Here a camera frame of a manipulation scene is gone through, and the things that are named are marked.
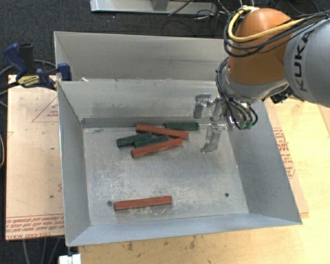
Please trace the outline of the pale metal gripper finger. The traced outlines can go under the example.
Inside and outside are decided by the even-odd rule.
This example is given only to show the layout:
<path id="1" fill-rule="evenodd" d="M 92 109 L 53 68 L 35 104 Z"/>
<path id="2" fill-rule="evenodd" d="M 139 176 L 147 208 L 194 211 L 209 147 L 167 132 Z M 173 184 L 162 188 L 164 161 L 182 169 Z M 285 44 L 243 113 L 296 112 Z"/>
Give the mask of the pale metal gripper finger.
<path id="1" fill-rule="evenodd" d="M 209 125 L 206 131 L 205 143 L 201 148 L 202 153 L 208 153 L 213 151 L 213 143 L 212 143 L 213 133 L 214 133 L 213 126 Z"/>
<path id="2" fill-rule="evenodd" d="M 212 149 L 213 150 L 217 150 L 218 149 L 218 145 L 219 145 L 219 141 L 222 135 L 222 131 L 221 130 L 213 130 L 212 131 Z"/>

